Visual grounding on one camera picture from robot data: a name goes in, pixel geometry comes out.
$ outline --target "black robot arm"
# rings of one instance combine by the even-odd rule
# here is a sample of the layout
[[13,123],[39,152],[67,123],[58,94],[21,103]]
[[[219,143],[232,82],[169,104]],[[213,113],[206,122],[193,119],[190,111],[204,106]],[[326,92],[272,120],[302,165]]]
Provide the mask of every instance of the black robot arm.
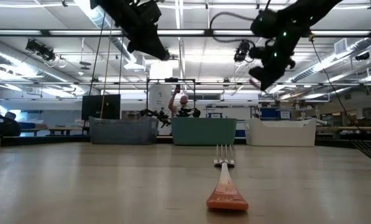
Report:
[[121,27],[130,40],[128,51],[135,50],[147,53],[160,60],[168,60],[170,54],[163,47],[155,23],[162,15],[156,1],[139,4],[133,0],[90,0],[94,9],[101,6],[115,21],[116,27]]
[[250,58],[262,60],[263,67],[249,70],[249,74],[261,82],[261,90],[265,91],[282,77],[287,66],[295,66],[291,56],[300,38],[310,35],[310,27],[341,1],[298,0],[277,12],[270,9],[259,12],[250,27],[251,31],[259,37],[275,39],[272,46],[254,47],[249,51]]

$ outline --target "black wire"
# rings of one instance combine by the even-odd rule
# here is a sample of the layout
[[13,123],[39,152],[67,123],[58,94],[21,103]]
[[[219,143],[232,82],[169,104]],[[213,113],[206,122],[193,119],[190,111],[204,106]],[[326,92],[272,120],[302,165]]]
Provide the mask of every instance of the black wire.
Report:
[[123,58],[123,43],[124,41],[122,40],[122,50],[121,50],[121,68],[119,70],[119,92],[118,94],[121,94],[121,83],[122,83],[122,58]]
[[267,10],[268,9],[268,6],[271,4],[271,0],[268,0],[268,3],[267,3],[267,5],[265,6],[265,10]]
[[[320,64],[322,64],[322,61],[321,61],[321,59],[320,59],[320,57],[319,57],[319,54],[318,54],[318,52],[316,51],[316,47],[315,47],[315,44],[314,44],[314,40],[311,40],[311,43],[312,43],[312,46],[313,46],[314,51],[315,51],[315,54],[316,54],[316,56],[317,56],[317,58],[318,58]],[[323,68],[323,71],[325,72],[325,74],[326,74],[326,76],[327,76],[327,80],[328,80],[330,86],[332,87],[332,89],[334,90],[334,93],[336,94],[337,99],[339,100],[339,103],[340,103],[342,109],[344,110],[344,112],[345,112],[345,114],[346,114],[348,120],[349,120],[349,121],[351,122],[351,124],[352,124],[353,126],[355,126],[355,127],[356,127],[356,128],[357,128],[357,129],[362,133],[362,134],[365,134],[365,133],[364,133],[364,132],[359,128],[359,126],[356,125],[356,124],[354,123],[354,121],[349,117],[348,112],[347,112],[347,110],[346,110],[346,107],[342,104],[339,94],[337,93],[335,87],[333,86],[332,82],[330,81],[329,74],[327,73],[327,71],[326,71],[325,68]],[[354,146],[355,146],[355,147],[356,147],[360,152],[362,152],[363,154],[365,154],[365,156],[367,156],[367,157],[369,157],[369,158],[371,159],[371,145],[369,145],[369,144],[368,144],[367,142],[365,142],[364,140],[355,140],[355,139],[351,139],[350,142],[351,142],[351,143],[352,143],[352,144],[353,144],[353,145],[354,145]]]
[[[232,12],[220,12],[216,15],[213,16],[213,18],[210,20],[210,30],[212,29],[212,25],[213,25],[213,22],[219,17],[219,16],[232,16],[232,17],[236,17],[236,18],[239,18],[239,19],[243,19],[243,20],[246,20],[246,21],[254,21],[253,18],[249,18],[249,17],[245,17],[245,16],[241,16],[239,14],[236,14],[236,13],[232,13]],[[244,39],[234,39],[234,40],[221,40],[221,39],[218,39],[217,37],[213,37],[213,39],[217,42],[220,42],[220,43],[231,43],[231,42],[238,42],[238,41],[242,41]]]
[[88,96],[91,95],[91,90],[92,90],[92,88],[93,88],[94,75],[95,75],[96,67],[97,67],[97,59],[98,59],[99,46],[101,45],[101,37],[103,36],[104,23],[105,23],[105,16],[106,16],[106,12],[104,12],[103,24],[101,25],[101,33],[99,34],[98,46],[97,46],[97,52],[96,52],[96,58],[95,58],[95,60],[94,60],[93,74],[91,75],[91,83],[90,83],[90,89],[89,89],[89,92],[88,92]]

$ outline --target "ceiling beam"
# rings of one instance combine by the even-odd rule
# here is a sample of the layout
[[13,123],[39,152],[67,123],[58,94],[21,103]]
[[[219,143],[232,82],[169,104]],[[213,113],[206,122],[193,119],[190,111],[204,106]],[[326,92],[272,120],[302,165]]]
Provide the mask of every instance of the ceiling beam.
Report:
[[[315,38],[371,37],[371,30],[312,30]],[[101,34],[97,29],[0,29],[0,37],[109,37],[109,30]],[[114,29],[112,37],[124,37]],[[159,37],[258,37],[248,29],[160,29]]]

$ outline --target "wooden table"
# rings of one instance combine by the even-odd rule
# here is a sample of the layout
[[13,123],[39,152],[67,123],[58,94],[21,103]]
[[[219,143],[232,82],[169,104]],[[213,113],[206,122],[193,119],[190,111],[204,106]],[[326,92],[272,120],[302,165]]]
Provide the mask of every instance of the wooden table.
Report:
[[55,127],[55,128],[49,128],[50,135],[54,136],[56,131],[60,131],[61,135],[69,136],[71,134],[71,131],[86,131],[87,134],[89,134],[89,128],[81,128],[81,127]]
[[37,133],[42,130],[47,130],[47,129],[40,129],[40,128],[21,129],[21,133],[33,133],[34,137],[36,137]]

